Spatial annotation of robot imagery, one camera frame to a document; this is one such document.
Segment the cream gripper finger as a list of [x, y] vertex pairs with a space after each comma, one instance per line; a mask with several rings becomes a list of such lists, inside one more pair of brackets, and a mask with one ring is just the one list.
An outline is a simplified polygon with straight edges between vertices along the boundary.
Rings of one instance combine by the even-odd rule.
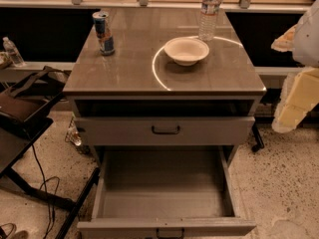
[[293, 131], [319, 104], [319, 69], [306, 67], [290, 73], [282, 86], [272, 128], [279, 133]]
[[278, 52], [291, 52], [294, 48], [294, 35], [296, 26], [289, 28], [283, 35], [271, 44], [271, 49]]

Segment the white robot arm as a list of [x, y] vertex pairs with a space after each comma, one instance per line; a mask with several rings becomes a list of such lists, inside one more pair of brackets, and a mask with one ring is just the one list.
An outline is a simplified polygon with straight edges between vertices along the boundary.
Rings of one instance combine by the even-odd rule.
[[286, 133], [297, 128], [306, 115], [319, 104], [319, 11], [309, 9], [296, 25], [275, 39], [271, 48], [292, 52], [296, 62], [305, 68], [286, 77], [272, 128]]

